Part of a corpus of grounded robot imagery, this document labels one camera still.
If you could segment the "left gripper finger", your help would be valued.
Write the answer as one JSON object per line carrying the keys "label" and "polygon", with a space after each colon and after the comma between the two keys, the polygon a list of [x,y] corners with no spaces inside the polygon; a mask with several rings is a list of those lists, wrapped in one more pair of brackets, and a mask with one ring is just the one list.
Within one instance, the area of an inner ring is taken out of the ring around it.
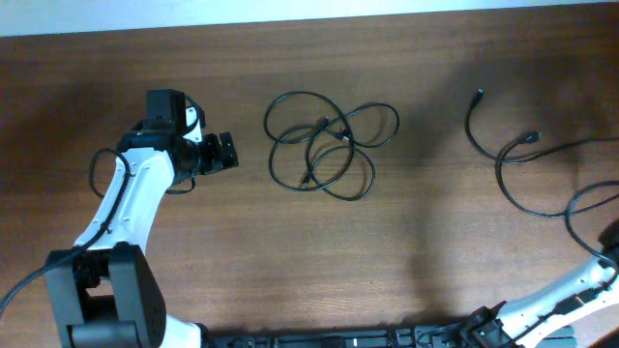
{"label": "left gripper finger", "polygon": [[223,152],[219,138],[214,133],[206,135],[202,143],[202,172],[211,174],[223,170]]}
{"label": "left gripper finger", "polygon": [[238,154],[229,131],[220,134],[221,163],[223,168],[233,168],[239,165]]}

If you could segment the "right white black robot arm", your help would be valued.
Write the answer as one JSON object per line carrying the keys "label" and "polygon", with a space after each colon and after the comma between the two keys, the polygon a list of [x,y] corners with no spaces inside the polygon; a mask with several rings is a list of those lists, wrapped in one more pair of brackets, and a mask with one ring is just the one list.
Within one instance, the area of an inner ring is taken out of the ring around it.
{"label": "right white black robot arm", "polygon": [[599,242],[606,261],[592,257],[545,288],[505,302],[488,317],[471,318],[458,332],[463,347],[535,347],[550,334],[618,303],[618,224]]}

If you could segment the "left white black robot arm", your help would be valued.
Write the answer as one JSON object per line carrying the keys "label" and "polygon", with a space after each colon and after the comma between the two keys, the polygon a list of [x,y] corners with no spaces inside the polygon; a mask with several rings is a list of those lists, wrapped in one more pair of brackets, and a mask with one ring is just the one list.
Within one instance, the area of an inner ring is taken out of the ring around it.
{"label": "left white black robot arm", "polygon": [[70,249],[53,250],[45,281],[64,347],[206,347],[208,330],[176,319],[145,257],[162,199],[238,166],[230,133],[204,134],[187,94],[151,90],[146,117],[111,149],[115,171],[101,205]]}

